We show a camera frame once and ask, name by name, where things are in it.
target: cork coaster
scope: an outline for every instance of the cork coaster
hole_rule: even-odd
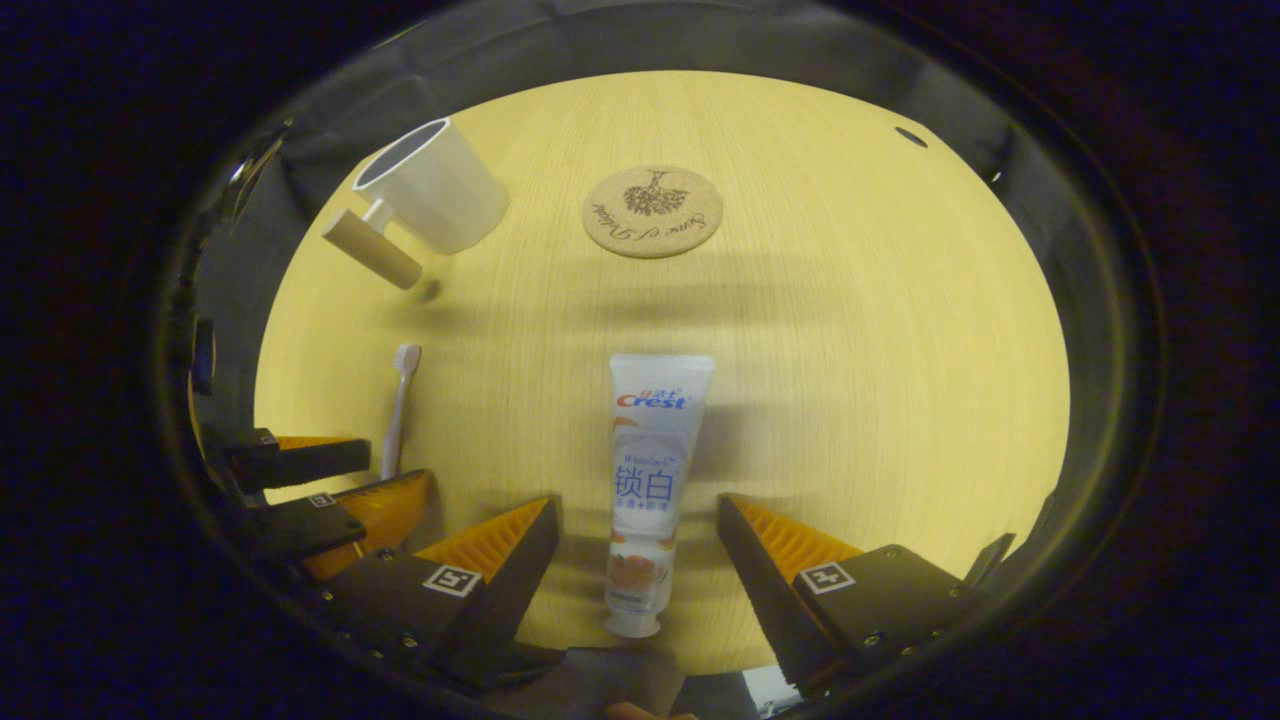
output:
[[[707,241],[724,202],[703,176],[673,165],[620,170],[588,193],[582,224],[600,247],[627,258],[669,258]]]

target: orange ridged pad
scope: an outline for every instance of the orange ridged pad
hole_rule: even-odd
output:
[[[316,445],[332,445],[335,442],[347,442],[349,437],[303,437],[303,436],[276,436],[275,442],[280,446],[280,450],[297,450],[300,447],[312,447]]]
[[[520,544],[520,538],[524,537],[525,530],[534,523],[549,500],[544,497],[522,505],[415,555],[442,565],[483,573],[485,582],[492,583],[494,575],[502,569],[502,564],[507,561],[507,556]]]
[[[365,538],[302,560],[312,578],[329,580],[361,555],[404,542],[426,509],[426,470],[404,473],[392,480],[335,495],[342,506],[365,525]]]
[[[863,553],[851,544],[840,542],[804,523],[765,510],[745,497],[731,496],[730,500],[755,530],[760,544],[764,546],[773,565],[777,566],[787,584],[791,584],[800,570],[805,568],[824,562],[840,562]]]

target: toothpaste tube cap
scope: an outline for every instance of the toothpaste tube cap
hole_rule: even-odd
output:
[[[626,612],[614,610],[604,621],[604,629],[623,638],[648,638],[658,632],[657,612]]]

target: cup handle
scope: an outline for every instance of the cup handle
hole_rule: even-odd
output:
[[[371,211],[376,209],[376,204],[370,208]],[[379,228],[370,225],[351,210],[340,210],[320,234],[338,250],[401,290],[413,287],[422,275],[422,265],[392,245]]]
[[[369,227],[378,232],[387,232],[387,223],[390,222],[392,215],[396,214],[396,209],[390,206],[389,202],[379,197],[374,200],[374,204],[365,210],[365,217],[362,218]]]

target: black metal bracket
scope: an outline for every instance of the black metal bracket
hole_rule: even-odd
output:
[[[733,509],[728,496],[719,498],[717,532],[728,551],[739,579],[746,588],[760,629],[769,641],[778,666],[788,683],[804,687],[841,661],[826,630],[774,569],[755,530]]]
[[[516,630],[556,553],[558,516],[552,498],[488,582],[476,570],[379,550],[308,592],[339,633],[375,657],[463,691],[490,689],[509,670]]]
[[[233,441],[223,451],[242,495],[367,470],[370,459],[367,439],[280,450],[275,436],[265,428]]]
[[[801,570],[794,583],[863,674],[942,635],[978,593],[900,544]]]
[[[238,520],[248,555],[273,562],[293,562],[365,537],[365,525],[329,493],[246,509]]]
[[[991,577],[991,571],[1005,559],[1005,553],[1009,552],[1009,547],[1012,544],[1014,533],[1005,533],[996,538],[993,543],[982,548],[982,552],[978,553],[978,557],[973,561],[973,566],[969,568],[969,573],[960,584],[966,589],[982,587],[987,582],[987,578]]]

